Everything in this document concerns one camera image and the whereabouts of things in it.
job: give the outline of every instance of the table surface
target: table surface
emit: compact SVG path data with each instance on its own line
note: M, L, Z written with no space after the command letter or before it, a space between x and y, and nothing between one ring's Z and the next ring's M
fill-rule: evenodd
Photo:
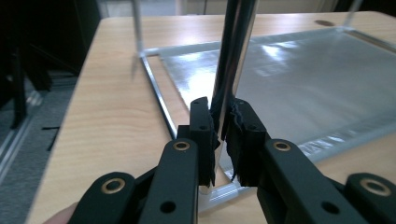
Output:
M253 36L341 25L346 13L258 15ZM219 41L223 16L143 18L145 47L158 48ZM396 19L359 12L353 27L396 43ZM158 58L151 68L176 124L188 124L188 110ZM64 124L52 150L28 223L42 223L77 202L101 175L119 171L140 176L158 164L170 140L144 70L135 55L132 18L101 21L81 71ZM342 183L348 175L370 172L396 183L396 133L317 163ZM255 190L201 213L200 223L263 223Z

